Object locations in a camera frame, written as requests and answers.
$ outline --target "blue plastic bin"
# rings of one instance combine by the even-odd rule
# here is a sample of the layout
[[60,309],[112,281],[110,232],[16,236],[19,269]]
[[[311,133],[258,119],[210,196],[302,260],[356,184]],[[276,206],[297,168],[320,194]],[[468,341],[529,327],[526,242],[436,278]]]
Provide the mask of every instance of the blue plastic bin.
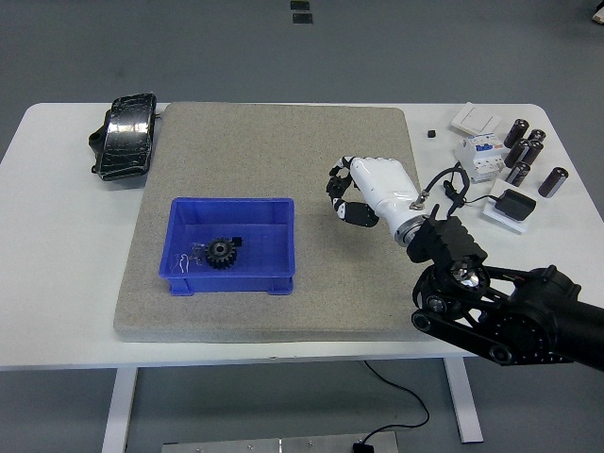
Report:
[[[214,269],[192,259],[216,238],[241,237],[237,259]],[[294,201],[291,198],[175,198],[159,276],[172,295],[224,291],[290,294],[294,289]]]

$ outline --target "gray felt mat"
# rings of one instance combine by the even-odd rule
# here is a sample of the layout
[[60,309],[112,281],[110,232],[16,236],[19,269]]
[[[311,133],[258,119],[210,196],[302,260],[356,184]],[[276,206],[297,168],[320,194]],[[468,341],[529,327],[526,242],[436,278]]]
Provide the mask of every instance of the gray felt mat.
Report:
[[[398,109],[174,103],[163,113],[114,327],[131,342],[406,341],[412,264],[385,221],[340,221],[326,194],[341,156],[399,159],[417,184]],[[361,200],[350,189],[350,201]],[[291,197],[294,292],[171,296],[158,277],[170,204],[179,196]]]

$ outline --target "white table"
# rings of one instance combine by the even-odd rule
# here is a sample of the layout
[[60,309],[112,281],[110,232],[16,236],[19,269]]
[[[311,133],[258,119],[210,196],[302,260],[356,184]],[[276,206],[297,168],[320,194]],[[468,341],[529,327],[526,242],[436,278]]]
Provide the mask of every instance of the white table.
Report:
[[[454,163],[452,149],[463,134],[448,124],[461,105],[390,107],[403,109],[407,116],[419,178],[425,186],[436,173]],[[458,211],[470,233],[489,253],[487,264],[526,270],[557,264],[583,286],[581,301],[604,307],[604,301],[599,299],[599,272],[595,266],[584,265],[604,256],[604,242],[600,239],[604,237],[604,223],[552,124],[542,109],[531,105],[483,107],[503,118],[495,131],[502,140],[513,120],[520,117],[547,134],[539,165],[533,166],[523,189],[536,192],[554,166],[562,166],[570,173],[553,198],[539,197],[529,231],[524,235],[483,217],[480,203]],[[90,173],[93,153],[87,145],[88,136],[100,126],[108,108],[109,104],[33,106],[26,112],[0,165],[0,370],[118,368],[115,404],[109,412],[104,448],[110,451],[114,445],[119,449],[121,444],[123,448],[137,367],[446,358],[454,401],[460,394],[466,396],[456,406],[462,439],[481,440],[461,359],[470,354],[437,340],[122,342],[112,328],[113,312],[141,204],[143,180],[107,183]],[[164,108],[165,104],[160,104],[158,111]],[[436,129],[437,137],[428,139],[428,129]],[[160,134],[160,121],[157,133]],[[488,184],[475,185],[468,197],[481,196],[489,189]],[[437,202],[443,207],[449,204],[440,191],[434,190],[428,206]],[[465,413],[469,425],[463,424]]]

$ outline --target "table leg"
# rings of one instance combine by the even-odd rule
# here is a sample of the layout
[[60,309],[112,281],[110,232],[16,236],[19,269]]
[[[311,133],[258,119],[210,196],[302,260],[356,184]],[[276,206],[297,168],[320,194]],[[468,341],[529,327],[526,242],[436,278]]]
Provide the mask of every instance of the table leg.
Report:
[[118,368],[102,453],[124,453],[138,368]]
[[461,441],[464,444],[482,442],[482,431],[463,358],[451,357],[444,361]]

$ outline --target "white robotic hand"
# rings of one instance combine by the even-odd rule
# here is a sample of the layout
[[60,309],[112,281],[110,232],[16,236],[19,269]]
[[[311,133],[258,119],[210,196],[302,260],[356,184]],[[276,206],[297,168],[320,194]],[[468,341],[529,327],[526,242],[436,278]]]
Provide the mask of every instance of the white robotic hand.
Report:
[[[346,177],[338,176],[348,169]],[[424,222],[423,198],[396,159],[341,158],[329,172],[327,192],[338,217],[348,223],[372,227],[384,217],[394,240],[407,246]],[[359,188],[366,205],[346,203],[342,197],[351,182]]]

